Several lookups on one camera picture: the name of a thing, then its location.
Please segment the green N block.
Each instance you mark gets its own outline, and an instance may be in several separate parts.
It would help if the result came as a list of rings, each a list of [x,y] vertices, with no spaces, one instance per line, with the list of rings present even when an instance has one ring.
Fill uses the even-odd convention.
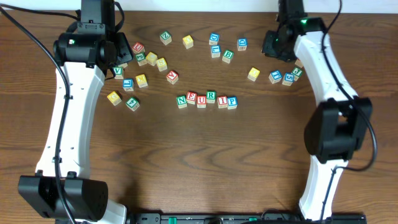
[[[179,109],[186,108],[188,105],[185,95],[176,97],[176,101]]]

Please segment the blue P block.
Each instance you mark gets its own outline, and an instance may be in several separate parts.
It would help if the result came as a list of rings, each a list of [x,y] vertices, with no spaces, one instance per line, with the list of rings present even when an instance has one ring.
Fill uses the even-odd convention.
[[[238,101],[237,101],[237,98],[235,96],[227,97],[227,100],[228,100],[227,109],[232,110],[232,109],[236,109],[237,108]]]

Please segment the red E block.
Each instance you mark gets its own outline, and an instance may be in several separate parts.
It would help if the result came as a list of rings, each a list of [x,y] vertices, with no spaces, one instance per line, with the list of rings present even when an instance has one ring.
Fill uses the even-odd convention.
[[[195,105],[195,103],[197,102],[197,93],[188,91],[186,95],[186,101],[189,104]]]

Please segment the red I block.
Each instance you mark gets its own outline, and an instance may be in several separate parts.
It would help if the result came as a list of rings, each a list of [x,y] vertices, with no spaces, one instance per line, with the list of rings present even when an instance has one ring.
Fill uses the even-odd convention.
[[[219,109],[227,108],[228,107],[228,98],[227,98],[227,96],[218,96],[217,97],[217,104],[218,104],[218,108]]]

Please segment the green R block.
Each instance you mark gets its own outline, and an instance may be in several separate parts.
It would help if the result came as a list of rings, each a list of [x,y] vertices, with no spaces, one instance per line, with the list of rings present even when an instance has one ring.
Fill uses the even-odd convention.
[[[207,91],[206,92],[206,102],[207,103],[215,103],[216,101],[216,91]]]

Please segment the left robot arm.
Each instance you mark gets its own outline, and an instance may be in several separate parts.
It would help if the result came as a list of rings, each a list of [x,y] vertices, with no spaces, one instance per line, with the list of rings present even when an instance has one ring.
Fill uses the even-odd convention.
[[[107,71],[133,53],[116,1],[84,0],[78,19],[54,42],[57,90],[49,135],[34,175],[19,179],[22,198],[57,223],[130,223],[126,206],[108,197],[103,181],[90,179],[93,118]]]

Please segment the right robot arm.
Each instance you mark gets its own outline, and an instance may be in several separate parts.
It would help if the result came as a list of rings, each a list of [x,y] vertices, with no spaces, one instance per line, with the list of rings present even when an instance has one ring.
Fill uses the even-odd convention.
[[[332,213],[339,179],[366,133],[373,144],[372,158],[360,172],[368,170],[377,157],[377,140],[370,123],[373,106],[351,87],[330,44],[329,31],[320,17],[310,17],[303,1],[280,0],[277,30],[266,33],[262,53],[285,62],[300,60],[311,84],[317,107],[303,133],[310,154],[305,190],[292,223],[366,223],[360,214]]]

